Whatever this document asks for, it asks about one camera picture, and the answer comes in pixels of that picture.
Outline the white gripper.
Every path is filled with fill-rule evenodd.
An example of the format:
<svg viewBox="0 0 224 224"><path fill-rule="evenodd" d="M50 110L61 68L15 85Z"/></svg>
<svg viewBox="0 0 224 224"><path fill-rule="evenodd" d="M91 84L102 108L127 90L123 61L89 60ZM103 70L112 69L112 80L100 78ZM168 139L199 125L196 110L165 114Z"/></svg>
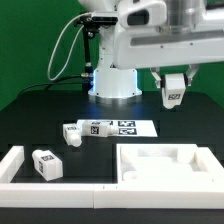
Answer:
<svg viewBox="0 0 224 224"><path fill-rule="evenodd" d="M158 27L147 26L125 29L119 23L115 26L115 66L151 68L158 89L163 87L159 67L190 65L186 85L191 86L198 64L220 61L224 61L224 9L208 10L188 33L164 34Z"/></svg>

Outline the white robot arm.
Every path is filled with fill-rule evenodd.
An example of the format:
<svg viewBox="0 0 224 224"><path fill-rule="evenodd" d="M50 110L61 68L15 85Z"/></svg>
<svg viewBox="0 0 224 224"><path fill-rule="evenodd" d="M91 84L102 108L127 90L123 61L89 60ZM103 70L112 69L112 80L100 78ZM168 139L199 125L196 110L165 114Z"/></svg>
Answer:
<svg viewBox="0 0 224 224"><path fill-rule="evenodd" d="M78 0L99 28L98 66L89 95L103 101L141 95L137 71L151 70L171 109L203 63L224 61L224 2Z"/></svg>

